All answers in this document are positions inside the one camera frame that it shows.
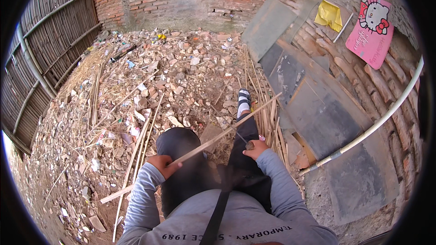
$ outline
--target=hello kitty face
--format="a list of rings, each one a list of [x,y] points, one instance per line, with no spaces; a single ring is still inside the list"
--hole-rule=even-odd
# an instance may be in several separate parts
[[[388,7],[378,2],[369,3],[368,0],[362,0],[359,12],[360,26],[378,34],[386,35],[389,27],[388,13]]]

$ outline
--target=yellow paper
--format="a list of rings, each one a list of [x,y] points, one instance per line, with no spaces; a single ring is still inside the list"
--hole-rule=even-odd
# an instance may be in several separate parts
[[[323,0],[318,7],[318,13],[314,22],[324,26],[329,25],[333,30],[340,32],[342,29],[341,9]]]

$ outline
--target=red bow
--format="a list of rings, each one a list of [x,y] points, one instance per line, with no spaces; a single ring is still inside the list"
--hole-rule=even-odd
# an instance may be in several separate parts
[[[387,27],[389,27],[389,22],[386,19],[382,18],[380,24],[375,27],[375,30],[378,34],[382,34],[383,29]]]

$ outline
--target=person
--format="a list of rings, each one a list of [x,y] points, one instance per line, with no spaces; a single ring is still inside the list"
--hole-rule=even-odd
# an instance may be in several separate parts
[[[250,94],[242,88],[237,121],[251,112],[250,106]],[[138,173],[117,244],[338,244],[335,233],[313,218],[278,155],[258,140],[254,118],[237,131],[254,149],[246,150],[236,136],[226,167],[231,170],[222,172],[242,175],[236,182],[221,176],[227,185],[214,181],[203,153],[183,165],[167,166],[198,147],[200,140],[186,128],[162,133],[157,155]],[[154,197],[159,185],[161,223]]]

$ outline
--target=debris pile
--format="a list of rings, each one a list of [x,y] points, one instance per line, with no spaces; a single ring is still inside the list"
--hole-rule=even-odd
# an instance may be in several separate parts
[[[116,203],[99,199],[132,183],[141,165],[156,155],[161,133],[172,127],[190,128],[199,136],[206,127],[221,132],[236,121],[240,87],[252,93],[254,107],[270,99],[261,69],[255,71],[239,39],[236,32],[201,29],[105,31],[87,49],[40,120],[30,158],[30,164],[37,160],[35,170],[50,171],[32,182],[46,177],[53,185],[36,197],[47,201],[45,208],[58,214],[72,238],[88,242],[95,230],[113,227]],[[276,109],[268,114],[275,117]],[[264,125],[259,128],[270,131],[265,136],[277,148],[280,128]],[[212,167],[227,163],[234,136],[206,151]],[[64,192],[51,196],[56,185]],[[119,216],[116,224],[122,223]]]

